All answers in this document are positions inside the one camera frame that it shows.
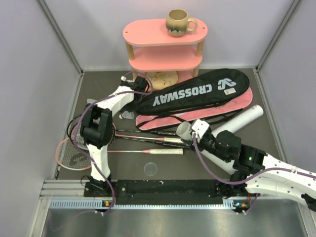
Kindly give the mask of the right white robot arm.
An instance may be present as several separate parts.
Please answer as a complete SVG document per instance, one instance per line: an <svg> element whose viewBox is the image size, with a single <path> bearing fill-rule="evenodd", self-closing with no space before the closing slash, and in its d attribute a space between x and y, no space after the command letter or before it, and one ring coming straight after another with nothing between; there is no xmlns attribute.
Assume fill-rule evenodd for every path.
<svg viewBox="0 0 316 237"><path fill-rule="evenodd" d="M241 138L224 130L177 132L198 156L204 169L220 184L224 197L249 194L289 199L316 210L316 175L285 163L269 153L242 144Z"/></svg>

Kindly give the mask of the white shuttlecock tube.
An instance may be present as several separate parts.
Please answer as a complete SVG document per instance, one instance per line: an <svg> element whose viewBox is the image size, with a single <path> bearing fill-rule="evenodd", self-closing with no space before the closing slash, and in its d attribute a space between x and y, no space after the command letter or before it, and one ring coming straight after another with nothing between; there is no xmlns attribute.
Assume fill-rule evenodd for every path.
<svg viewBox="0 0 316 237"><path fill-rule="evenodd" d="M252 123L259 117L261 117L264 114L264 110L259 105L254 105L248 110L242 112L235 118L231 119L230 121L226 122L222 126L218 127L214 131L212 131L212 134L214 137L216 137L220 132L222 131L229 131L231 133L235 133L238 130L242 129L246 125Z"/></svg>
<svg viewBox="0 0 316 237"><path fill-rule="evenodd" d="M193 135L191 131L191 124L187 121L182 122L176 129L176 134L181 138L181 140L191 147L193 147L193 150L195 150L194 144L193 144ZM232 175L236 169L233 168L233 161L226 163L220 158L216 157L215 155L209 153L207 150L202 149L199 147L199 143L197 143L197 148L199 151L199 154L203 156L203 158L208 159L209 161L213 162L217 167L224 170L226 173Z"/></svg>

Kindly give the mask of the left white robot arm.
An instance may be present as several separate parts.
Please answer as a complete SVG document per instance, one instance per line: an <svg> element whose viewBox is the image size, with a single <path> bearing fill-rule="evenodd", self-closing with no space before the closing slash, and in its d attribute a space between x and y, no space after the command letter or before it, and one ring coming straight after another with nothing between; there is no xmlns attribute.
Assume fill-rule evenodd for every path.
<svg viewBox="0 0 316 237"><path fill-rule="evenodd" d="M89 180L102 196L108 195L112 190L112 184L108 180L111 174L108 145L115 135L113 116L135 99L149 95L151 87L152 83L146 77L137 76L136 79L127 80L123 76L112 94L87 104L79 118L80 128L76 133L80 133L88 148L88 158L91 161Z"/></svg>

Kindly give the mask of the white shuttlecock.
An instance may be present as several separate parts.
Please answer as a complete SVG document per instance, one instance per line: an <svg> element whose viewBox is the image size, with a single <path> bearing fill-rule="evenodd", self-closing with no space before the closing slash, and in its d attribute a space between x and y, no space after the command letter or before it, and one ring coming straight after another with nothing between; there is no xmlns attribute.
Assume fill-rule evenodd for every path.
<svg viewBox="0 0 316 237"><path fill-rule="evenodd" d="M91 99L91 98L88 98L87 99L87 103L88 104L92 104L92 103L94 103L96 100L95 99Z"/></svg>
<svg viewBox="0 0 316 237"><path fill-rule="evenodd" d="M120 119L134 119L135 114L134 112L124 111L119 115Z"/></svg>

